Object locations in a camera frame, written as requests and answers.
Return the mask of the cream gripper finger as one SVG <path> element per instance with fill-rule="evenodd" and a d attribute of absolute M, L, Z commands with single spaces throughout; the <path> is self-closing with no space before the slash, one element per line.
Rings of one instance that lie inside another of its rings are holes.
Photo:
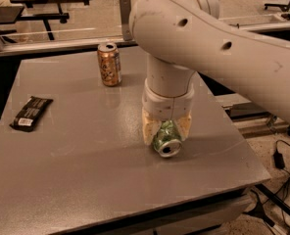
<path fill-rule="evenodd" d="M 175 125 L 177 127 L 177 130 L 179 132 L 182 141 L 184 141 L 188 137 L 191 123 L 192 123 L 191 113 L 188 113 L 184 117 L 181 117 L 175 121 Z"/>
<path fill-rule="evenodd" d="M 153 118 L 145 109 L 142 109 L 142 132 L 144 143 L 149 146 L 159 131 L 162 122 Z"/>

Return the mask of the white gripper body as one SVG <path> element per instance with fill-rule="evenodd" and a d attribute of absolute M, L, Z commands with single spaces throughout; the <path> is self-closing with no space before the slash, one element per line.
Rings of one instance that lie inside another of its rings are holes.
<path fill-rule="evenodd" d="M 153 92 L 145 82 L 142 105 L 143 109 L 154 119 L 166 121 L 179 119 L 188 115 L 193 107 L 194 86 L 189 84 L 188 92 L 179 97 L 163 97 Z"/>

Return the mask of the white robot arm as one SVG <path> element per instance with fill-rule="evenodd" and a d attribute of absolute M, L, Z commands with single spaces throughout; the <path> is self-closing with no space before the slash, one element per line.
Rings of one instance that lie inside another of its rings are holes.
<path fill-rule="evenodd" d="M 150 64 L 143 94 L 143 136 L 174 120 L 189 131 L 183 77 L 194 70 L 290 124 L 290 41 L 222 23 L 218 0 L 137 0 L 129 28 Z"/>

